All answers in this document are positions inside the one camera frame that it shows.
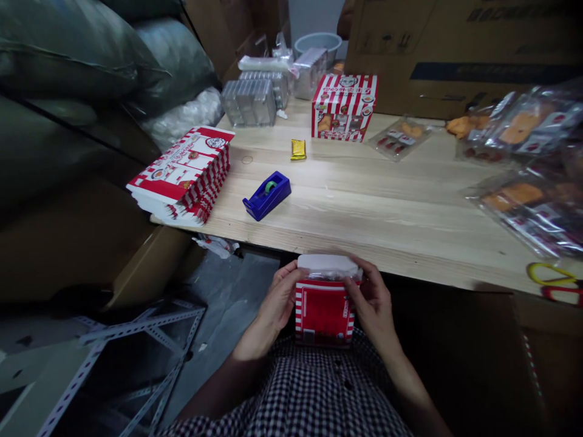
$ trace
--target wooden table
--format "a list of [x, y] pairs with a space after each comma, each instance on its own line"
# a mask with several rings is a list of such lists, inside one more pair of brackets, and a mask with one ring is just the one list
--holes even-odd
[[[286, 113], [263, 129], [233, 129], [223, 117], [218, 127], [237, 134], [231, 171], [208, 223], [183, 229], [300, 254], [353, 252], [381, 271], [469, 290], [539, 294], [525, 272], [538, 259], [459, 193], [499, 170], [455, 161], [444, 129], [393, 163], [366, 143], [311, 138], [307, 101], [291, 99]], [[397, 118], [374, 114], [366, 138]], [[306, 160], [290, 161], [292, 139], [305, 140]], [[256, 222], [242, 199], [275, 170], [291, 195]]]

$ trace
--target checkered dress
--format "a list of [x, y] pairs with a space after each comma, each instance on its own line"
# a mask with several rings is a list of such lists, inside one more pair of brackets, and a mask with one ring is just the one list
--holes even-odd
[[161, 436], [412, 436], [388, 401], [390, 380], [362, 331], [352, 348], [296, 347], [292, 337], [270, 351], [257, 393], [217, 421], [177, 421]]

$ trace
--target left hand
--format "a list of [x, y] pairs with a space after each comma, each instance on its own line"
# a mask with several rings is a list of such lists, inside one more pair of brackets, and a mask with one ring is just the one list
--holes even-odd
[[305, 271], [298, 269], [297, 260], [275, 272], [257, 317], [233, 351], [236, 359], [249, 361], [267, 354], [292, 314], [296, 302], [296, 282], [306, 276]]

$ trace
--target gold wrapper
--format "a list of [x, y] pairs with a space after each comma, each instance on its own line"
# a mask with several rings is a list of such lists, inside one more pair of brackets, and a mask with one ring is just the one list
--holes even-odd
[[292, 140], [291, 141], [291, 160], [306, 159], [305, 156], [305, 141], [304, 140]]

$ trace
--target concrete floor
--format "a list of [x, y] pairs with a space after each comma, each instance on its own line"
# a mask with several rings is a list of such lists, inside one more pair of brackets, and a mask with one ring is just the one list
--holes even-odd
[[279, 259], [247, 253], [222, 260], [207, 252], [188, 281], [188, 294], [207, 309], [194, 338], [193, 358], [184, 365], [161, 426], [166, 427], [231, 353], [257, 311]]

